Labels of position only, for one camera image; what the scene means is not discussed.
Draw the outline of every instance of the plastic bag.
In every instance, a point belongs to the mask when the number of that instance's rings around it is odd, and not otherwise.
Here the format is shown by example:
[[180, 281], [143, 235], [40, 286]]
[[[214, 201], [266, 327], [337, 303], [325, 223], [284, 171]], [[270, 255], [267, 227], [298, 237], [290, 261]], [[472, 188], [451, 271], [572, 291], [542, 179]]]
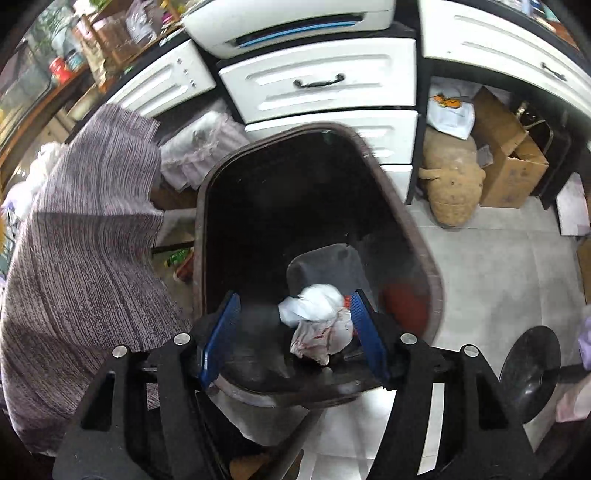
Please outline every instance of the plastic bag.
[[591, 374], [570, 387], [556, 405], [556, 422], [584, 420], [591, 411]]
[[2, 210], [14, 211], [21, 220], [27, 218], [37, 193], [47, 183], [51, 171], [67, 148], [67, 145], [58, 142], [43, 145], [29, 166], [29, 175], [26, 180], [14, 185], [6, 195]]
[[287, 297], [279, 305], [279, 317], [290, 328], [296, 328], [302, 320], [325, 322], [334, 320], [345, 305], [345, 299], [336, 287], [314, 284], [301, 291], [297, 298]]
[[340, 352], [353, 339], [353, 322], [348, 308], [337, 309], [330, 320], [302, 320], [291, 339], [290, 352], [328, 365], [329, 355]]
[[135, 43], [147, 45], [158, 37], [141, 0], [134, 0], [125, 16], [127, 31]]
[[450, 82], [432, 83], [427, 123], [441, 133], [466, 140], [474, 127], [476, 115], [474, 105], [463, 98], [460, 90]]
[[209, 109], [160, 147], [160, 172], [179, 192], [189, 186], [197, 190], [215, 164], [248, 143], [242, 125]]

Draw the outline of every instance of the striped fabric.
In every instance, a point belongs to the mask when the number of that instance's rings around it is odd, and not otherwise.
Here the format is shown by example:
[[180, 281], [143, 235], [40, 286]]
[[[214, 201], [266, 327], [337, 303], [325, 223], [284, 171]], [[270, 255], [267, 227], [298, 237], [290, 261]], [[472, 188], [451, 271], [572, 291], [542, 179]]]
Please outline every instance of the striped fabric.
[[0, 319], [2, 388], [33, 452], [54, 452], [115, 345], [160, 346], [190, 322], [150, 264], [158, 123], [105, 105], [70, 144], [21, 228]]

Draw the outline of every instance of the drawer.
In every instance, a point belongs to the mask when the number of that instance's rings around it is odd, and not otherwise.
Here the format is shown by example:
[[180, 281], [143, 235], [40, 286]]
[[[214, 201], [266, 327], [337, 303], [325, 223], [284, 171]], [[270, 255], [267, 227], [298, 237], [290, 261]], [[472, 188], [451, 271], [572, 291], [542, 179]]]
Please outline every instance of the drawer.
[[253, 140], [269, 137], [298, 125], [337, 122], [354, 128], [380, 163], [411, 163], [418, 113], [411, 110], [357, 110], [311, 113], [267, 120], [246, 126]]
[[425, 57], [519, 78], [591, 116], [591, 77], [542, 38], [496, 15], [452, 1], [420, 0], [419, 4]]
[[246, 124], [318, 110], [413, 106], [412, 38], [351, 38], [286, 48], [220, 70]]
[[396, 192], [403, 202], [408, 196], [410, 177], [413, 174], [412, 165], [382, 165], [382, 170], [394, 184]]
[[139, 72], [107, 103], [156, 116], [215, 86], [195, 43], [187, 40]]

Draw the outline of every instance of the tiled floor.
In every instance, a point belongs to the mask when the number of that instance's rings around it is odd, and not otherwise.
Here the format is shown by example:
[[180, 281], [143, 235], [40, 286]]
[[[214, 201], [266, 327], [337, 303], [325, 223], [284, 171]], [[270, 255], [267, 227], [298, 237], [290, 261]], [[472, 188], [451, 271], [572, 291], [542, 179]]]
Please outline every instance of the tiled floor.
[[[429, 205], [408, 207], [439, 265], [445, 312], [435, 345], [458, 350], [480, 347], [499, 374], [511, 345], [534, 325], [557, 334], [563, 365], [577, 362], [576, 335], [584, 296], [576, 241], [560, 236], [556, 214], [529, 198], [521, 209], [483, 208], [463, 228], [436, 224]], [[430, 430], [421, 470], [432, 468], [441, 428], [442, 385], [433, 393]], [[381, 442], [395, 394], [366, 393], [352, 403], [328, 409], [304, 447], [299, 480], [363, 480]], [[536, 447], [554, 418], [555, 392], [544, 411], [526, 425]], [[305, 414], [250, 407], [219, 393], [215, 402], [242, 432], [273, 445]]]

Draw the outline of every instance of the tan plush toy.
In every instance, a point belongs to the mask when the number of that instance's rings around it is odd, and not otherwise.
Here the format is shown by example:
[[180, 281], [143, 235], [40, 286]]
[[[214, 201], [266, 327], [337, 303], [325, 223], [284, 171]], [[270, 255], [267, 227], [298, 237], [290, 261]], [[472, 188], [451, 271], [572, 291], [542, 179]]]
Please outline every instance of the tan plush toy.
[[445, 225], [463, 225], [480, 201], [486, 177], [476, 162], [474, 139], [460, 140], [427, 127], [423, 154], [418, 176], [425, 180], [433, 214]]

